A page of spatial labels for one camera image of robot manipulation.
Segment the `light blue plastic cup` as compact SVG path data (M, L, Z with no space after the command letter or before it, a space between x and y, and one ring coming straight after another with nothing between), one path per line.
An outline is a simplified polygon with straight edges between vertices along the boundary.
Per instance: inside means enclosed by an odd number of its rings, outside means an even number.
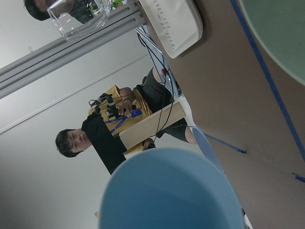
M150 149L123 162L102 197L101 229L242 229L238 197L215 165L189 150Z

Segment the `green bowl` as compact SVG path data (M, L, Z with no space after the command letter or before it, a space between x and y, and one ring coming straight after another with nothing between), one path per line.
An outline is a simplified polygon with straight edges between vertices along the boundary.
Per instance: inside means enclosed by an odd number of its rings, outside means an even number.
M293 79L305 84L305 2L303 0L241 0L256 38Z

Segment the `blue bowl with fork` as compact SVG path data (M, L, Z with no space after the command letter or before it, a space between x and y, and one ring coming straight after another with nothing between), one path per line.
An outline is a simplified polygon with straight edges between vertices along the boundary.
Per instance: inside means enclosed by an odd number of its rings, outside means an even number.
M206 138L206 135L204 132L198 128L193 127L192 128L193 136L197 142L197 145L199 146L200 150L202 151L203 155L212 162L221 172L224 172L223 167L221 166L211 144Z

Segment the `seated operator person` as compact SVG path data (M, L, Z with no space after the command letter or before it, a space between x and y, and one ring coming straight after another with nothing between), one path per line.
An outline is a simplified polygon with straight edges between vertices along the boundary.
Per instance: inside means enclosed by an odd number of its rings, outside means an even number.
M113 135L128 129L132 125L147 118L153 113L161 110L172 103L171 92L161 84L155 68L152 68L148 75L143 78L142 84L134 89L129 87L118 88L116 85L108 90L108 93L115 97L115 102L120 106L120 115L129 115L132 106L140 108L142 114L135 118L127 118L122 124L115 125L114 122L107 124ZM196 144L196 140L185 119L180 119L165 129L157 133L161 138L163 134L168 134L181 141ZM76 157L85 151L92 144L86 133L81 129L64 129L57 134L55 144L58 151L65 157Z

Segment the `cream bear tray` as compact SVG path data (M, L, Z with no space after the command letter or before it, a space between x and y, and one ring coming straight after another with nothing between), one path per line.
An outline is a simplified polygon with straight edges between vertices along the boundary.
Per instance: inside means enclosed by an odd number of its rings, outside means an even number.
M141 0L166 53L176 58L203 34L203 21L192 0Z

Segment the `clear wine glass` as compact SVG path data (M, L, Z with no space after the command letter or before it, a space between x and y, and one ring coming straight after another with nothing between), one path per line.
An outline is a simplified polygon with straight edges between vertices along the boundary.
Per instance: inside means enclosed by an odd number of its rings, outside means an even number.
M111 0L57 0L47 12L66 41L88 36L107 21Z

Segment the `aluminium frame post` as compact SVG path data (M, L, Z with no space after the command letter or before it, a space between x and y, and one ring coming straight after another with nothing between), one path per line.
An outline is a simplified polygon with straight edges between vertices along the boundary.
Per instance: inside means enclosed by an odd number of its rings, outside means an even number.
M83 55L145 23L139 5L131 0L110 13L103 27L72 41L58 38L0 70L0 96L4 98Z

